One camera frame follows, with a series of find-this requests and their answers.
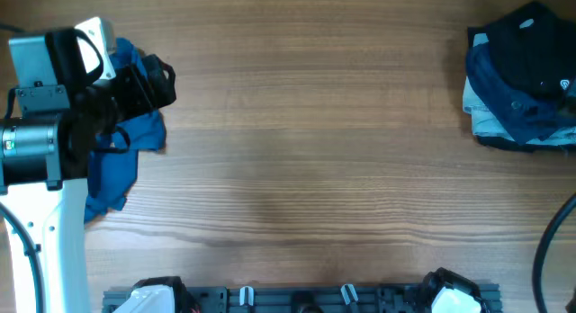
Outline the black polo shirt with logo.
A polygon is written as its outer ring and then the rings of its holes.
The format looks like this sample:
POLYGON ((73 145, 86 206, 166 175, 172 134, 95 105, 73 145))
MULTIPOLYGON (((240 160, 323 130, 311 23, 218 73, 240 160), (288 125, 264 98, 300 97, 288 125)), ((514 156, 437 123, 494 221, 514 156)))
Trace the black polo shirt with logo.
POLYGON ((575 78, 575 22, 539 1, 485 25, 490 58, 509 86, 561 109, 575 78))

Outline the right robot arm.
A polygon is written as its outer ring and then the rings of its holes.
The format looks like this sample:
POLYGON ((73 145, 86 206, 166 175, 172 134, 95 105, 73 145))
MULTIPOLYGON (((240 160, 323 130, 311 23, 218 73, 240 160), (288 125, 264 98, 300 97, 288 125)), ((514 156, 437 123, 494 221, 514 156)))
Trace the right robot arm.
POLYGON ((479 286, 458 273, 438 268, 428 273, 418 288, 418 313, 489 312, 479 286))

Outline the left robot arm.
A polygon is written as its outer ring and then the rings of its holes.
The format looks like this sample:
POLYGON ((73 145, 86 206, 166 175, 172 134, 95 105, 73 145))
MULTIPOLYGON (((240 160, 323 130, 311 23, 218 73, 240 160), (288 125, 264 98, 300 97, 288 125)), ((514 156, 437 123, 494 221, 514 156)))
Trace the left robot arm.
POLYGON ((120 210, 139 155, 166 143, 175 70, 99 19, 8 42, 18 78, 1 119, 1 214, 20 312, 87 312, 85 225, 120 210))

